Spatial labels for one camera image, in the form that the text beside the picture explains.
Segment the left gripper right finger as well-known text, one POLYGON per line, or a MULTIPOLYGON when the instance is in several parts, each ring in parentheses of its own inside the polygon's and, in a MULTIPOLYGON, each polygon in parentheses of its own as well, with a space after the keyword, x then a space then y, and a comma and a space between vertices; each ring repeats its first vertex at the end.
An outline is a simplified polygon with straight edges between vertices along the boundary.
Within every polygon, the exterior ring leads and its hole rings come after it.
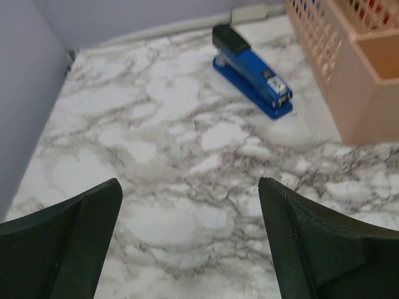
POLYGON ((272 178, 258 188, 282 298, 398 298, 398 231, 345 216, 272 178))

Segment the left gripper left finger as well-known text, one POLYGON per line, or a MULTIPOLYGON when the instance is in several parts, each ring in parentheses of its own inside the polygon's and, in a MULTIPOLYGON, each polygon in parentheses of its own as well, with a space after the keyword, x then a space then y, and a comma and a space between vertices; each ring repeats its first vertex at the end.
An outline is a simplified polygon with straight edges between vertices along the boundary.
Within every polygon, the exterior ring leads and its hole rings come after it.
POLYGON ((112 178, 1 223, 1 298, 93 298, 121 204, 112 178))

